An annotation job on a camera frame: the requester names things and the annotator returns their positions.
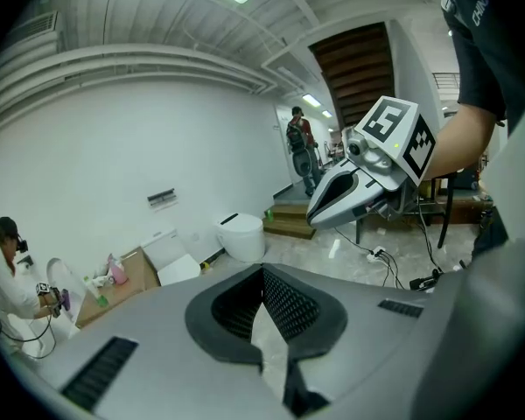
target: brown slatted panel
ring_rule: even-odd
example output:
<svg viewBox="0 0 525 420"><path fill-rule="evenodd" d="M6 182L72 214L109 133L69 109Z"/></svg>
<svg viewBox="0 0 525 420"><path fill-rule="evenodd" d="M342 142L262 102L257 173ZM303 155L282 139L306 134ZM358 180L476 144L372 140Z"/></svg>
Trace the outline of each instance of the brown slatted panel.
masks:
<svg viewBox="0 0 525 420"><path fill-rule="evenodd" d="M323 71L341 128L359 122L382 96L395 96L384 24L342 32L310 47Z"/></svg>

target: black t-shirt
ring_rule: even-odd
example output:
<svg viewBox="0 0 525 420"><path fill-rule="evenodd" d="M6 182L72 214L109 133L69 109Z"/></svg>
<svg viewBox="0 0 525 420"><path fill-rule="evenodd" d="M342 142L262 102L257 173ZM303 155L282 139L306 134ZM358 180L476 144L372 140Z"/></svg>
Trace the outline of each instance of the black t-shirt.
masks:
<svg viewBox="0 0 525 420"><path fill-rule="evenodd" d="M525 109L525 0L455 0L452 30L459 71L458 102L507 118L509 132Z"/></svg>

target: white toilet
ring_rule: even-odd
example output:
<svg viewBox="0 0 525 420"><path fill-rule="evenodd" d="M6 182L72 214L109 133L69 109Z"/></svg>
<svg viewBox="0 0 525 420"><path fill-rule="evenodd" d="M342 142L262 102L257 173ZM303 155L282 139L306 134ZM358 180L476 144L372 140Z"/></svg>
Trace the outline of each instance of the white toilet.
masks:
<svg viewBox="0 0 525 420"><path fill-rule="evenodd" d="M176 229L157 232L141 245L162 286L200 275L200 265L186 253Z"/></svg>
<svg viewBox="0 0 525 420"><path fill-rule="evenodd" d="M216 224L218 239L235 260L257 263L264 256L263 221L251 214L232 213Z"/></svg>

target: person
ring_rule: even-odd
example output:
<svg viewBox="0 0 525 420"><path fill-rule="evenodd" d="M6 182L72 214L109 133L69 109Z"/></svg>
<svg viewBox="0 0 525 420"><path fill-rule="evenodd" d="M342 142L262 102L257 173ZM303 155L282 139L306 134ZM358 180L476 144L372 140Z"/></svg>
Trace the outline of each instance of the person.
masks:
<svg viewBox="0 0 525 420"><path fill-rule="evenodd" d="M425 178L477 161L496 125L508 134L525 110L525 0L442 0L460 71L459 109L440 130ZM499 216L475 242L473 256L502 244Z"/></svg>
<svg viewBox="0 0 525 420"><path fill-rule="evenodd" d="M321 171L319 169L319 162L317 161L317 156L315 155L315 149L319 146L315 142L315 138L312 134L312 126L304 118L304 112L298 106L292 108L291 115L293 118L290 121L292 126L298 126L302 132L307 137L307 152L309 153L309 158L311 160L311 172L307 176L303 176L304 185L305 185L305 194L311 197L315 188L319 186L321 181Z"/></svg>
<svg viewBox="0 0 525 420"><path fill-rule="evenodd" d="M8 314L21 319L40 319L51 315L49 306L56 304L53 294L38 296L22 289L14 276L14 257L18 250L18 226L11 218L0 218L0 347L7 354L20 354L22 337L11 325Z"/></svg>

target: power strip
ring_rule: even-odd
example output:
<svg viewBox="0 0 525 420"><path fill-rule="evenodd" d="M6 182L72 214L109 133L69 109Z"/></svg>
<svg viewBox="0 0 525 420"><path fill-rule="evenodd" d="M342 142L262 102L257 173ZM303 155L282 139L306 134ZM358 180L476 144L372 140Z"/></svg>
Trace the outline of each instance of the power strip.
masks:
<svg viewBox="0 0 525 420"><path fill-rule="evenodd" d="M382 262L384 263L383 260L380 260L380 252L385 252L385 248L383 246L377 246L375 249L374 249L374 253L373 254L367 254L367 260L370 262L370 263L374 263L374 262Z"/></svg>

